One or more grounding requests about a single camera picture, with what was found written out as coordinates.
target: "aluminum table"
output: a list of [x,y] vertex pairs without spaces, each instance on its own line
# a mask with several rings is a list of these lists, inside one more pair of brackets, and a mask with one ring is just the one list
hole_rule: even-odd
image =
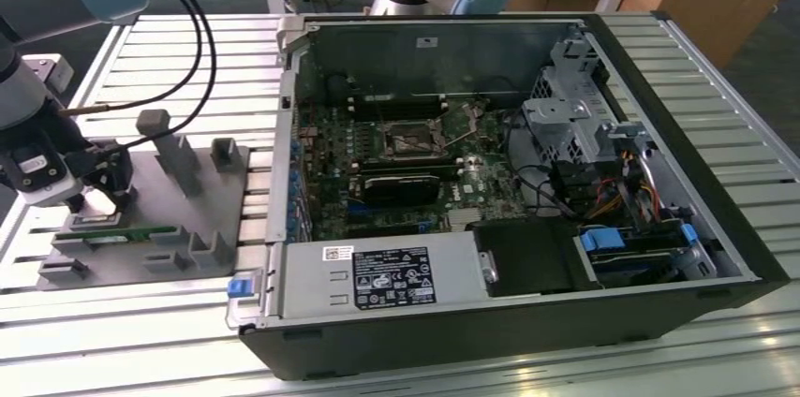
[[[278,108],[276,15],[211,17],[219,85],[186,132],[192,146],[234,137],[254,149],[238,270],[263,262],[271,127]],[[64,208],[17,199],[0,229],[0,394],[717,396],[800,391],[800,164],[677,27],[650,14],[606,14],[656,93],[792,282],[748,306],[712,313],[662,338],[311,382],[282,382],[224,324],[226,278],[39,292],[40,261]],[[113,27],[73,106],[168,89],[194,55],[186,16]],[[203,67],[208,67],[207,58]],[[167,101],[188,115],[207,69]],[[636,119],[624,96],[621,106]],[[89,137],[133,140],[137,110],[81,117]]]

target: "blue latch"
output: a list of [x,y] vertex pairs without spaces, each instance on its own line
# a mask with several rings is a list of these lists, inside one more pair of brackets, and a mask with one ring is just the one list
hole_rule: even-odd
[[248,278],[234,278],[227,283],[227,297],[238,299],[252,296],[252,280]]
[[697,236],[697,231],[694,230],[692,224],[681,225],[680,231],[684,232],[684,236],[686,237],[686,242],[689,243],[689,245],[693,245],[700,240],[700,237]]
[[600,249],[622,249],[625,241],[622,235],[616,228],[590,228],[580,235],[580,242],[584,245],[584,250],[592,252]]

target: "power supply label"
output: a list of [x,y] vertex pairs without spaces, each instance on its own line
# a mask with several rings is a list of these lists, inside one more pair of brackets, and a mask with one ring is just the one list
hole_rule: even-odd
[[353,287],[359,310],[435,303],[427,247],[354,252]]

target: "green circuit board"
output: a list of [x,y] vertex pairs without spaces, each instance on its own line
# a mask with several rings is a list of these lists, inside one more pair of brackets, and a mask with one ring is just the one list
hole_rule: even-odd
[[[505,155],[495,111],[471,98],[447,99],[435,119],[358,121],[343,108],[304,108],[300,137],[315,241],[447,232],[457,210],[481,220],[525,215]],[[423,205],[374,208],[354,188],[365,177],[439,174]]]

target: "green motherboard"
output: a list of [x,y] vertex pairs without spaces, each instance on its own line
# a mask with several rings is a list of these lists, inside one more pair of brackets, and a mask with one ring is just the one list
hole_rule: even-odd
[[523,216],[501,149],[502,110],[479,98],[447,98],[437,117],[410,119],[413,106],[398,113],[370,97],[367,111],[300,109],[312,240],[461,231]]

